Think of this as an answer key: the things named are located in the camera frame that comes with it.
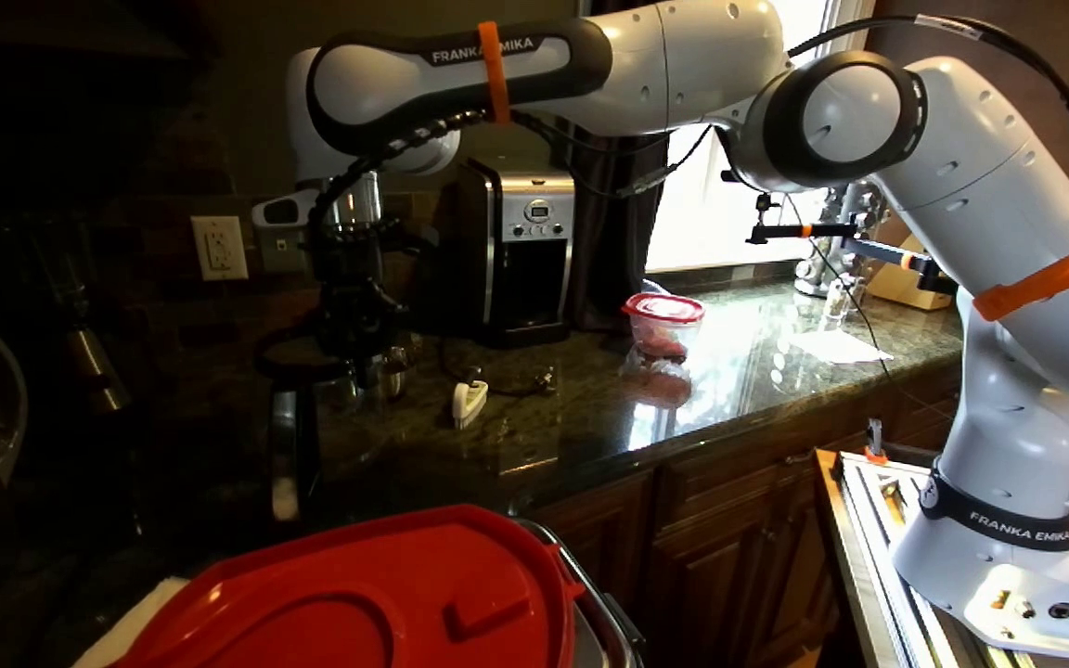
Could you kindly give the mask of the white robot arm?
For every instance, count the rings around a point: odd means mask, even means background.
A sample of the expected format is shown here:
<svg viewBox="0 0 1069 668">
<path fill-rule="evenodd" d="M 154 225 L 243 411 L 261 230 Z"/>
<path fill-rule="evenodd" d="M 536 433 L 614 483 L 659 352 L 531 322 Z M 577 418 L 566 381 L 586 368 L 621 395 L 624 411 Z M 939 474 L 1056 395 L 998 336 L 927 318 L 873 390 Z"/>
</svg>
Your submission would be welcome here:
<svg viewBox="0 0 1069 668">
<path fill-rule="evenodd" d="M 1069 656 L 1069 173 L 956 57 L 798 68 L 767 0 L 659 0 L 438 36 L 352 32 L 291 61 L 307 243 L 384 169 L 442 169 L 477 120 L 598 138 L 713 122 L 767 193 L 870 183 L 959 282 L 960 405 L 895 550 L 990 646 Z"/>
</svg>

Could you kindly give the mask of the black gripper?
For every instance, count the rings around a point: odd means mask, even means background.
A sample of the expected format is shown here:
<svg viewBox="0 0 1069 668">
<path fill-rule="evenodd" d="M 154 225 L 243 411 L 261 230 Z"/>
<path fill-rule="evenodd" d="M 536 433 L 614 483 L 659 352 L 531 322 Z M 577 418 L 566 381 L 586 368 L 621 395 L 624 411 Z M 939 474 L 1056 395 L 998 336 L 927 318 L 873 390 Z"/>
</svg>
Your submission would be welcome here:
<svg viewBox="0 0 1069 668">
<path fill-rule="evenodd" d="M 306 243 L 322 327 L 373 327 L 399 317 L 399 300 L 384 290 L 378 223 L 384 191 L 375 171 L 331 178 L 315 193 Z"/>
</svg>

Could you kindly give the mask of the white robot base platform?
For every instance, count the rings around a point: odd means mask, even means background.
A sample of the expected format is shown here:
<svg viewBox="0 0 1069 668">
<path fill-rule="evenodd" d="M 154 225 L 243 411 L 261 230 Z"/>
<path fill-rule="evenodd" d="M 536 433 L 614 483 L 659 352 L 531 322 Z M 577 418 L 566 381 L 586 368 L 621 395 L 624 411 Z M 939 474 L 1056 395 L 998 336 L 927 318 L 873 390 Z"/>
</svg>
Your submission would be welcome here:
<svg viewBox="0 0 1069 668">
<path fill-rule="evenodd" d="M 990 646 L 904 584 L 895 550 L 916 517 L 923 469 L 821 451 L 818 470 L 866 668 L 1069 668 L 1069 646 L 1047 652 L 1014 627 Z"/>
</svg>

